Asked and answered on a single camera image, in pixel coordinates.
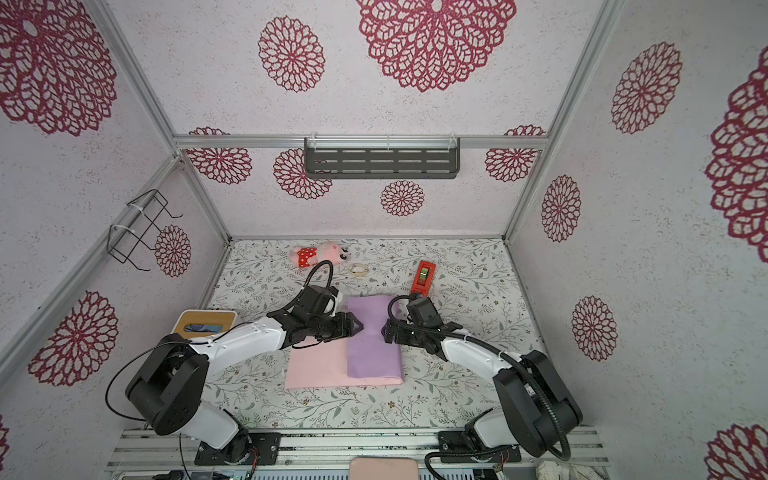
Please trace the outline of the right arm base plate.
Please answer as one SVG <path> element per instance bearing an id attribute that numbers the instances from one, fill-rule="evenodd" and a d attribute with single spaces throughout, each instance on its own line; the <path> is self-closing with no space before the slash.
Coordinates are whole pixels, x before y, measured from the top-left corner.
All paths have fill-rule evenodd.
<path id="1" fill-rule="evenodd" d="M 442 430 L 437 434 L 440 461 L 444 463 L 519 463 L 522 460 L 517 445 L 505 450 L 483 454 L 488 450 L 474 434 L 459 430 Z"/>

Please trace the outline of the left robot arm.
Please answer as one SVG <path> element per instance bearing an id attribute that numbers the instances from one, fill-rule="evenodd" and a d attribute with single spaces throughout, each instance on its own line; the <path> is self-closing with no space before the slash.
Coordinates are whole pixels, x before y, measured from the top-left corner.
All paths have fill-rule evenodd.
<path id="1" fill-rule="evenodd" d="M 288 305 L 230 330 L 188 340 L 163 337 L 139 354 L 144 363 L 125 388 L 137 421 L 161 436 L 197 439 L 225 463 L 236 464 L 252 451 L 249 430 L 234 415 L 203 399 L 208 378 L 261 354 L 292 348 L 313 338 L 317 343 L 355 336 L 363 324 L 339 309 L 337 288 L 309 285 Z"/>

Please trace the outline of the pink wrapping paper sheet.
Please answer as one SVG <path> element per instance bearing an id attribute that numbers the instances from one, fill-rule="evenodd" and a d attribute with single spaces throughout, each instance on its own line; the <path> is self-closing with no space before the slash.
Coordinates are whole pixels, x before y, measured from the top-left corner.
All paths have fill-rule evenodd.
<path id="1" fill-rule="evenodd" d="M 392 297 L 351 297 L 347 311 L 363 324 L 351 338 L 293 350 L 285 377 L 285 388 L 383 387 L 404 383 L 400 347 L 387 343 L 382 329 L 388 320 Z"/>

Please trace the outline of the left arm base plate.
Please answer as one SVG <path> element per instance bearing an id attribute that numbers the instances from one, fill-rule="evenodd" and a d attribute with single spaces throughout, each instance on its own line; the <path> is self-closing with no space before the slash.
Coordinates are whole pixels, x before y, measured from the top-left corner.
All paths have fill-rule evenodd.
<path id="1" fill-rule="evenodd" d="M 201 442 L 195 466 L 271 466 L 277 461 L 282 435 L 274 432 L 238 434 L 223 449 Z"/>

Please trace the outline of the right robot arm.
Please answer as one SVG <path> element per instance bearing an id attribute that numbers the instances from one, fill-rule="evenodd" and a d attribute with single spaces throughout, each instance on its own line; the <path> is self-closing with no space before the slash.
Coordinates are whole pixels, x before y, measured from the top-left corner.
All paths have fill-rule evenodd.
<path id="1" fill-rule="evenodd" d="M 465 426 L 465 437 L 480 442 L 464 452 L 439 449 L 424 457 L 436 479 L 443 476 L 432 462 L 438 458 L 482 460 L 516 447 L 540 458 L 549 453 L 562 462 L 573 458 L 568 434 L 583 413 L 546 354 L 505 351 L 475 337 L 462 325 L 446 322 L 428 297 L 397 295 L 387 307 L 384 341 L 419 348 L 445 362 L 458 364 L 490 381 L 501 412 L 488 410 Z"/>

